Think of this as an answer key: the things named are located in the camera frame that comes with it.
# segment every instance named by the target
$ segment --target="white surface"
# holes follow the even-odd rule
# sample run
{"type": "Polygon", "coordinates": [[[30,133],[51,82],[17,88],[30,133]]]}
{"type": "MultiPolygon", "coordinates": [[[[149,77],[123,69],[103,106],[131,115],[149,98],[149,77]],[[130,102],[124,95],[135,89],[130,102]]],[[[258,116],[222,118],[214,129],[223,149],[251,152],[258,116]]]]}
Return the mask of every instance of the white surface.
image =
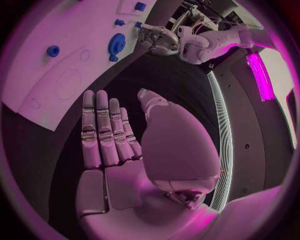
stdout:
{"type": "Polygon", "coordinates": [[[156,0],[143,0],[138,15],[132,0],[64,0],[35,26],[18,47],[3,93],[14,112],[54,131],[70,106],[103,72],[109,61],[108,44],[116,33],[126,38],[119,60],[131,54],[137,42],[137,21],[144,22],[156,0]],[[128,13],[120,14],[120,9],[128,13]],[[116,19],[126,25],[115,26],[116,19]],[[60,47],[55,57],[46,55],[51,45],[60,47]]]}
{"type": "Polygon", "coordinates": [[[294,87],[294,83],[286,62],[281,54],[273,49],[265,48],[259,53],[269,74],[274,94],[286,118],[294,148],[297,145],[294,125],[287,104],[287,95],[294,87]]]}

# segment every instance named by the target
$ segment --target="robotic arm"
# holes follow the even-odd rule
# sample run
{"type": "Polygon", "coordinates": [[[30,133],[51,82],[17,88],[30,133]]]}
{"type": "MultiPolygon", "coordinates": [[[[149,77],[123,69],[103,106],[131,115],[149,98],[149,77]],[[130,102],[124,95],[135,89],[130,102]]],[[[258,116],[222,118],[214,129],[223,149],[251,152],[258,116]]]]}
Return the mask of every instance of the robotic arm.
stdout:
{"type": "Polygon", "coordinates": [[[180,26],[178,37],[161,26],[141,23],[139,41],[150,48],[155,55],[179,55],[190,64],[202,64],[225,54],[231,47],[249,49],[260,46],[274,49],[275,46],[263,29],[233,26],[224,31],[206,31],[193,34],[189,26],[180,26]]]}

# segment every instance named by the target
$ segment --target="magenta light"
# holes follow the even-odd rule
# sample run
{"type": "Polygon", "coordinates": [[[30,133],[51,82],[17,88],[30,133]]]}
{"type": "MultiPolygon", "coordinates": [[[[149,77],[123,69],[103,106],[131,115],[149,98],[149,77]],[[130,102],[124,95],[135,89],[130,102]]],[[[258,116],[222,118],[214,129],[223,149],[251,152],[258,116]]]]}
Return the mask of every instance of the magenta light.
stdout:
{"type": "Polygon", "coordinates": [[[254,74],[261,101],[275,99],[270,77],[261,56],[258,53],[252,53],[247,56],[247,61],[254,74]]]}

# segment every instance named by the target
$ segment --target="blue plastic part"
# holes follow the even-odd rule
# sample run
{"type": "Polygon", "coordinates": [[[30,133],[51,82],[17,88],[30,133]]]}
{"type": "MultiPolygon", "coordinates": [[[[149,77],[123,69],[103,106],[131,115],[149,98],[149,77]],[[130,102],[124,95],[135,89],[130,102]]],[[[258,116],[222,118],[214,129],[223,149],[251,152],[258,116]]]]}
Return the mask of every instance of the blue plastic part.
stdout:
{"type": "Polygon", "coordinates": [[[110,55],[109,56],[109,61],[111,62],[117,62],[119,59],[116,55],[110,55]]]}
{"type": "Polygon", "coordinates": [[[142,27],[142,23],[140,21],[137,21],[135,23],[135,27],[140,29],[142,27]]]}
{"type": "Polygon", "coordinates": [[[146,4],[143,2],[138,1],[134,7],[135,10],[143,12],[146,8],[146,4]]]}
{"type": "Polygon", "coordinates": [[[55,58],[60,54],[60,47],[56,45],[52,45],[47,48],[47,54],[48,56],[55,58]]]}
{"type": "Polygon", "coordinates": [[[125,22],[123,20],[117,19],[114,21],[114,25],[123,26],[125,22]]]}
{"type": "Polygon", "coordinates": [[[126,45],[125,36],[122,33],[117,33],[111,38],[108,44],[108,52],[110,53],[109,60],[111,62],[118,61],[118,57],[116,55],[122,52],[125,45],[126,45]]]}

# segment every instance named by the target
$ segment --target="pink light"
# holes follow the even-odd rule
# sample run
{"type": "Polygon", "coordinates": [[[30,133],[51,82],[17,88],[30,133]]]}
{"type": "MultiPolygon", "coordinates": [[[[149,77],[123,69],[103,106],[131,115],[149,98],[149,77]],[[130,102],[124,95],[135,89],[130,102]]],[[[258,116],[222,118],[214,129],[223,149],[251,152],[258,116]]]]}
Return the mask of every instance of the pink light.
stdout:
{"type": "Polygon", "coordinates": [[[258,53],[252,53],[247,56],[247,61],[254,74],[261,101],[275,99],[270,77],[261,56],[258,53]]]}

